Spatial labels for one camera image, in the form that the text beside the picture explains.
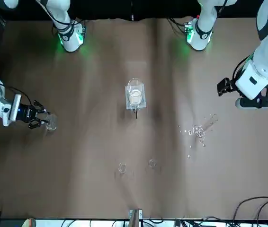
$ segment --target clear glass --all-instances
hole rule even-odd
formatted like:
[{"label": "clear glass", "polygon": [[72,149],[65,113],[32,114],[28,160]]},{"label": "clear glass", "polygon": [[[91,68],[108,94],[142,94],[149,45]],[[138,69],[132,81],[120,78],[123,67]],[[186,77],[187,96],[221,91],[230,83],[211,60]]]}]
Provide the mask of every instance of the clear glass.
[{"label": "clear glass", "polygon": [[190,149],[188,158],[191,158],[193,156],[198,142],[202,144],[203,147],[206,147],[205,134],[209,131],[209,128],[212,127],[217,121],[217,114],[210,114],[210,118],[205,118],[205,122],[202,125],[194,125],[193,130],[184,130],[184,132],[188,132],[188,135],[191,137],[191,141],[189,142]]},{"label": "clear glass", "polygon": [[121,174],[124,174],[125,173],[125,171],[126,171],[126,165],[125,165],[125,163],[119,163],[119,165],[118,165],[118,171],[121,173]]},{"label": "clear glass", "polygon": [[143,83],[138,78],[133,78],[127,86],[131,106],[139,106],[143,99]]},{"label": "clear glass", "polygon": [[45,124],[47,130],[54,131],[57,128],[57,116],[55,114],[49,114],[45,120],[48,121],[48,123]]},{"label": "clear glass", "polygon": [[149,167],[151,167],[152,169],[155,168],[156,166],[156,161],[154,159],[150,159],[149,160]]}]

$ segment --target glass cup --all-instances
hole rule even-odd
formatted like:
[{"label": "glass cup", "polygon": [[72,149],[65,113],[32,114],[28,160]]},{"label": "glass cup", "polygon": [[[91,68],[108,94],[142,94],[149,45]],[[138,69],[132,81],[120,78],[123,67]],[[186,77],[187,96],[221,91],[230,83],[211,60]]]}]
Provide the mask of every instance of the glass cup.
[{"label": "glass cup", "polygon": [[126,165],[125,165],[125,163],[119,163],[119,165],[118,165],[118,171],[121,173],[121,174],[124,174],[125,173],[125,171],[126,171]]},{"label": "glass cup", "polygon": [[57,128],[57,116],[55,114],[49,114],[45,120],[48,121],[45,123],[47,130],[54,131]]},{"label": "glass cup", "polygon": [[143,99],[143,83],[138,78],[133,78],[127,86],[129,102],[131,106],[137,107]]},{"label": "glass cup", "polygon": [[149,167],[151,167],[152,169],[154,169],[156,166],[156,161],[154,159],[150,159],[149,160]]}]

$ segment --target glass of water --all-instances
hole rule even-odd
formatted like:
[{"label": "glass of water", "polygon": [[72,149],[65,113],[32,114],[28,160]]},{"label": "glass of water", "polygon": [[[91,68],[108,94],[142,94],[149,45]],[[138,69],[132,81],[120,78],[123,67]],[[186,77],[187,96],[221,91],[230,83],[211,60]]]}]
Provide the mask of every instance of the glass of water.
[{"label": "glass of water", "polygon": [[133,78],[129,81],[127,89],[130,105],[139,106],[143,99],[143,83],[138,78]]}]

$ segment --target green led light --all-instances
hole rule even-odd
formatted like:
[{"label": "green led light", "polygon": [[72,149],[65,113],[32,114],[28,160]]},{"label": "green led light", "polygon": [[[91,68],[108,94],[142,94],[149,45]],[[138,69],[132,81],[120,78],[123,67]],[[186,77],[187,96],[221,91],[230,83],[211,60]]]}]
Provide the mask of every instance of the green led light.
[{"label": "green led light", "polygon": [[191,31],[190,33],[187,34],[187,43],[191,43],[193,35],[194,31]]},{"label": "green led light", "polygon": [[77,40],[78,40],[78,42],[79,42],[79,44],[81,45],[81,44],[83,44],[83,37],[82,37],[82,35],[80,34],[78,34],[78,33],[76,33],[76,37],[77,37]]},{"label": "green led light", "polygon": [[58,37],[59,37],[59,40],[60,40],[60,44],[63,45],[63,41],[62,41],[62,39],[61,39],[59,34],[58,34]]}]

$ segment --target black wire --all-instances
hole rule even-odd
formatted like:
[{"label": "black wire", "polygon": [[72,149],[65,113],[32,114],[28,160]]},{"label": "black wire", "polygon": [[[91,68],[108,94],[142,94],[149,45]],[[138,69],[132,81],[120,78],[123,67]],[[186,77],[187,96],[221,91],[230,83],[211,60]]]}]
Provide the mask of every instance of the black wire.
[{"label": "black wire", "polygon": [[240,207],[243,203],[248,202],[248,201],[251,201],[251,200],[256,200],[256,199],[268,199],[268,196],[252,197],[252,198],[246,199],[246,200],[244,200],[244,201],[241,201],[241,202],[238,204],[238,206],[236,207],[236,210],[235,210],[234,215],[233,215],[233,220],[232,220],[232,222],[233,222],[233,223],[235,222],[235,218],[236,218],[236,214],[237,214],[237,212],[238,212],[238,209],[239,209],[239,207]]},{"label": "black wire", "polygon": [[75,221],[77,221],[77,219],[71,221],[71,222],[67,225],[67,227],[70,227]]},{"label": "black wire", "polygon": [[221,8],[219,9],[218,13],[217,13],[217,18],[220,17],[221,12],[224,10],[225,5],[227,4],[228,0],[224,0],[223,6],[221,6]]},{"label": "black wire", "polygon": [[239,67],[242,63],[244,63],[244,61],[246,61],[246,60],[248,59],[248,57],[249,57],[249,56],[245,57],[244,59],[241,60],[241,62],[238,63],[238,65],[236,65],[236,67],[235,67],[235,69],[234,69],[234,71],[233,71],[232,79],[235,79],[235,73],[236,73],[238,67]]},{"label": "black wire", "polygon": [[162,222],[164,222],[164,220],[161,219],[161,221],[157,222],[157,221],[153,221],[151,219],[149,219],[148,221],[152,222],[153,224],[161,224]]},{"label": "black wire", "polygon": [[[78,25],[78,24],[80,24],[82,21],[84,21],[84,26],[85,26],[85,25],[86,25],[86,21],[85,21],[84,19],[82,19],[82,20],[80,20],[80,21],[76,21],[77,23],[75,23],[75,21],[74,21],[73,25]],[[56,36],[56,35],[58,34],[57,27],[55,26],[54,23],[52,24],[52,30],[51,30],[51,32],[52,32],[52,35],[53,35],[53,36]]]},{"label": "black wire", "polygon": [[22,90],[19,90],[19,89],[15,88],[15,87],[8,87],[8,88],[9,88],[9,89],[14,89],[14,90],[16,90],[16,91],[22,93],[25,97],[27,97],[27,99],[28,99],[30,105],[32,105],[31,99],[29,98],[29,96],[28,96],[25,92],[23,92]]},{"label": "black wire", "polygon": [[194,222],[192,220],[188,220],[187,221],[192,227],[195,227],[195,226],[198,226],[198,227],[202,227],[201,224],[197,223],[197,222]]},{"label": "black wire", "polygon": [[[47,7],[45,7],[45,10],[47,11],[47,13],[50,15],[50,17],[53,19],[53,20],[55,20],[57,23],[60,23],[60,24],[62,24],[62,25],[69,25],[69,23],[64,23],[64,22],[61,22],[61,21],[59,21],[59,20],[57,20],[54,16],[53,16],[53,14],[52,14],[52,12],[51,11],[49,11],[49,9],[47,8]],[[80,20],[79,22],[77,22],[76,24],[74,23],[73,25],[77,25],[77,24],[79,24],[79,23],[81,23],[83,20]]]},{"label": "black wire", "polygon": [[12,87],[12,86],[6,86],[6,85],[3,85],[3,84],[1,84],[1,83],[0,83],[0,86],[3,86],[3,87],[5,87],[5,88],[7,88],[7,89],[10,89],[12,92],[14,92],[13,90],[16,90],[16,91],[22,93],[25,97],[27,97],[27,99],[28,99],[30,105],[32,105],[31,99],[30,99],[29,96],[28,96],[25,92],[23,92],[22,90],[19,90],[19,89],[15,88],[15,87]]},{"label": "black wire", "polygon": [[151,227],[155,227],[154,225],[152,225],[151,223],[146,222],[146,221],[142,221],[142,223],[148,224],[148,225],[151,226]]},{"label": "black wire", "polygon": [[181,224],[182,224],[183,227],[188,227],[188,226],[186,225],[186,221],[184,221],[184,220],[180,220],[180,222],[181,222]]},{"label": "black wire", "polygon": [[114,225],[116,222],[117,222],[117,220],[113,222],[112,227],[113,227],[113,225]]},{"label": "black wire", "polygon": [[257,220],[257,226],[259,226],[259,216],[260,216],[260,213],[261,213],[261,210],[268,204],[268,201],[265,202],[259,209],[259,211],[257,212],[257,215],[256,215],[256,220]]},{"label": "black wire", "polygon": [[170,26],[171,26],[171,28],[172,28],[174,34],[176,34],[177,36],[178,36],[178,35],[181,35],[181,36],[186,35],[185,31],[182,30],[180,26],[178,26],[177,24],[173,23],[173,21],[171,21],[169,18],[168,18],[167,20],[168,20],[168,22],[169,22],[169,24],[170,24]]},{"label": "black wire", "polygon": [[206,217],[203,221],[201,221],[201,222],[199,223],[199,225],[201,225],[201,223],[203,223],[203,222],[205,222],[205,221],[207,221],[207,220],[209,220],[209,219],[216,219],[216,220],[219,220],[219,221],[221,221],[221,222],[224,222],[224,223],[228,224],[228,225],[231,226],[231,227],[236,227],[236,226],[237,226],[237,225],[234,225],[233,223],[231,223],[231,222],[229,222],[229,221],[222,220],[222,219],[217,218],[217,217],[215,217],[215,216],[208,216],[208,217]]},{"label": "black wire", "polygon": [[63,225],[64,225],[65,222],[66,222],[66,220],[63,220],[63,223],[62,223],[62,225],[60,227],[63,227]]},{"label": "black wire", "polygon": [[170,21],[172,21],[172,23],[178,25],[178,26],[181,26],[181,27],[184,27],[185,25],[184,24],[181,24],[181,23],[178,23],[174,18],[168,18]]},{"label": "black wire", "polygon": [[174,34],[175,34],[176,36],[178,36],[178,37],[179,37],[179,35],[181,35],[181,37],[182,37],[182,36],[183,36],[183,33],[180,33],[179,31],[177,31],[177,30],[175,29],[175,27],[173,26],[173,24],[172,24],[171,21],[168,20],[168,22],[169,22],[169,24],[170,24],[170,26],[171,26],[172,31],[174,32]]}]

